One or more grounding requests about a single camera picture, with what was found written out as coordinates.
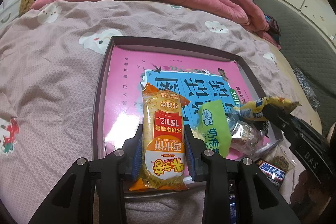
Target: tray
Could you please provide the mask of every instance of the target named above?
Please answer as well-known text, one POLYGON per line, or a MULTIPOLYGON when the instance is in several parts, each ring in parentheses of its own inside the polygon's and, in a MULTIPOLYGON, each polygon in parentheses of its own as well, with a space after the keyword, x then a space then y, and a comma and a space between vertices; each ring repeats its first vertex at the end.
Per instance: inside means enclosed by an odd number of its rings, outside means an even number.
MULTIPOLYGON (((94 103, 94 160, 121 148, 126 139, 134 137, 142 123, 141 91, 146 82, 186 96, 191 103, 183 110, 184 123, 190 126, 197 125, 198 107, 208 100, 222 99, 228 112, 231 106, 266 96, 246 62, 235 54, 166 39, 112 37, 94 103)), ((262 153, 283 139, 281 130, 271 124, 268 137, 264 138, 262 153)), ((231 149, 228 158, 239 160, 243 156, 231 149)), ((186 183, 191 182, 185 173, 186 183)))

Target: green milk candy bag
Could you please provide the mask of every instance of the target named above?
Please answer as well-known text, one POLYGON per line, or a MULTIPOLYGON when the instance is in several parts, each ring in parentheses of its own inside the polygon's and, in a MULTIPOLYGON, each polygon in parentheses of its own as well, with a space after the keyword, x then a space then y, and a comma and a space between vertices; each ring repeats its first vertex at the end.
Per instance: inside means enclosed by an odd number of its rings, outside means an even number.
POLYGON ((231 134, 222 101, 216 100, 203 104, 198 115, 198 130, 205 139, 206 147, 225 158, 229 153, 231 134))

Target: white dresser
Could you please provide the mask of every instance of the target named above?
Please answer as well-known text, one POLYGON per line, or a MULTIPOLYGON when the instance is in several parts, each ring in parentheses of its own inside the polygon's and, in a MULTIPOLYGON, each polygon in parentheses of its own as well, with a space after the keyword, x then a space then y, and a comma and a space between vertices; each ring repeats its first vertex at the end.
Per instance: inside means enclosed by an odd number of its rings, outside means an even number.
POLYGON ((21 0, 4 0, 0 4, 0 29, 19 16, 20 3, 21 0))

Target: orange snack bag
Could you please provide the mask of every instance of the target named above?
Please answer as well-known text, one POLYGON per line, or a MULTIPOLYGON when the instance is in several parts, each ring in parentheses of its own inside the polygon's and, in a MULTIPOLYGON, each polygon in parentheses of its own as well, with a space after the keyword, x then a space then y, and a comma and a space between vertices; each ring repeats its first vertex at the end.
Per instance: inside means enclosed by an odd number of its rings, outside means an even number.
POLYGON ((143 92, 141 178, 129 190, 185 189, 182 107, 190 101, 147 83, 143 92))

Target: patterned fabric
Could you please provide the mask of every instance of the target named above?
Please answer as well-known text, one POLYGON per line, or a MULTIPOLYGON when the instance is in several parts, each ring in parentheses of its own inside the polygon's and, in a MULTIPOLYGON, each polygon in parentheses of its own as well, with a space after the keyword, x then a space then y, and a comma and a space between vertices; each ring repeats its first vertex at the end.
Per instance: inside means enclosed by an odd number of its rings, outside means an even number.
MULTIPOLYGON (((15 117, 20 127, 13 151, 0 155, 0 199, 18 224, 28 223, 77 158, 91 160, 93 102, 104 57, 98 52, 110 35, 120 35, 115 30, 238 54, 266 95, 297 100, 290 80, 263 58, 268 44, 228 19, 145 1, 57 1, 30 10, 0 32, 0 117, 15 117), (229 32, 212 32, 207 21, 217 21, 229 32)), ((307 116, 303 107, 294 114, 307 116)), ((300 164, 295 172, 301 173, 300 164)), ((282 187, 287 195, 297 177, 286 176, 282 187)), ((201 223, 203 197, 204 188, 127 199, 128 223, 201 223)))
POLYGON ((309 104, 313 108, 313 110, 317 111, 317 108, 320 105, 320 102, 317 100, 317 96, 313 90, 313 88, 308 84, 306 77, 302 73, 302 71, 299 68, 296 68, 293 70, 296 76, 297 81, 299 82, 300 86, 303 89, 303 92, 305 93, 309 104))

